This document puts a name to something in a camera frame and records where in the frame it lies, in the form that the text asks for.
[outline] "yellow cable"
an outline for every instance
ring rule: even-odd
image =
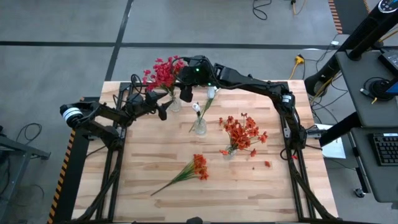
[[[333,78],[334,78],[334,77],[331,77],[327,82],[325,82],[325,84],[323,84],[323,85],[321,86],[321,88],[317,91],[317,94],[315,94],[315,96],[312,98],[312,100],[311,100],[310,103],[312,103],[319,95],[321,95],[323,89],[324,89],[327,85],[329,85],[329,83],[332,81]]]
[[[383,42],[383,41],[387,40],[388,38],[390,38],[391,36],[393,36],[396,33],[398,33],[398,30],[395,30],[394,32],[390,33],[389,35],[387,35],[387,37],[380,39],[379,42]]]
[[[289,77],[289,80],[292,79],[292,77],[293,77],[293,75],[294,75],[294,71],[296,70],[296,68],[297,68],[298,65],[299,65],[299,63],[296,62],[296,64],[295,64],[294,67],[293,67],[292,74],[291,74],[290,77]]]
[[[301,12],[301,10],[303,10],[303,8],[304,8],[304,6],[305,6],[305,3],[307,3],[307,0],[304,0],[304,3],[303,3],[303,5],[301,6],[301,8],[300,8],[300,10],[298,11],[298,13],[296,13],[295,3],[293,3],[293,14],[294,14],[295,16],[298,15],[298,14]]]

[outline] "white paper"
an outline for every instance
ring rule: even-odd
[[[326,125],[326,124],[316,124],[319,129],[327,130],[332,125]],[[327,144],[326,146],[322,147],[322,154],[325,157],[328,158],[339,158],[339,159],[345,159],[346,154],[344,152],[344,147],[343,147],[343,142],[341,141],[341,138],[338,138],[331,143]]]

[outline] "yellow black hazard stripe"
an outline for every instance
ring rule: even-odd
[[[48,224],[53,223],[53,220],[55,217],[55,212],[57,211],[57,205],[58,205],[58,201],[59,201],[61,190],[62,190],[63,180],[65,179],[65,174],[66,174],[67,168],[68,168],[70,151],[72,150],[73,141],[75,140],[75,134],[76,134],[76,130],[72,129],[72,132],[70,133],[70,137],[69,137],[67,151],[65,153],[65,158],[63,159],[63,162],[62,162],[60,178],[58,179],[57,188],[55,189],[54,197],[52,200],[49,219],[47,220]]]
[[[340,19],[338,17],[338,13],[337,13],[337,10],[336,10],[335,2],[334,2],[334,0],[328,0],[328,3],[329,3],[329,8],[330,8],[330,11],[331,11],[331,15],[333,16],[333,22],[335,23],[335,27],[336,27],[337,33],[338,34],[342,34],[343,33],[343,28],[341,26],[341,22],[340,22]]]

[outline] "flower bouquet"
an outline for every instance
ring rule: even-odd
[[[248,117],[247,113],[241,113],[241,116],[243,117],[243,125],[232,116],[228,116],[226,121],[220,118],[219,124],[223,125],[229,135],[229,144],[225,150],[220,150],[220,153],[224,156],[233,157],[239,149],[250,152],[250,156],[254,157],[257,154],[256,149],[250,151],[247,148],[257,142],[265,143],[267,141],[266,131],[259,135],[259,127],[256,126],[256,122]]]
[[[166,62],[161,58],[156,59],[153,66],[155,72],[152,73],[150,70],[144,70],[144,78],[142,79],[144,85],[148,84],[147,91],[159,87],[171,96],[173,103],[169,108],[174,112],[178,112],[181,109],[181,101],[174,93],[174,83],[177,75],[185,66],[183,60],[178,58],[179,56],[177,55],[174,58],[169,57]]]
[[[168,187],[172,184],[175,184],[177,182],[180,182],[183,180],[189,180],[192,178],[199,178],[200,180],[207,180],[208,176],[209,175],[207,174],[206,159],[203,157],[203,155],[194,154],[193,160],[191,162],[189,162],[184,167],[184,169],[182,169],[182,171],[176,177],[174,177],[174,179],[172,179],[168,184],[166,184],[161,189],[152,193],[150,196],[153,196],[157,192],[160,192],[161,190],[165,189],[166,187]]]

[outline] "chair wheel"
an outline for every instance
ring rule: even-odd
[[[354,193],[359,198],[365,197],[365,193],[363,192],[362,188],[355,189]]]

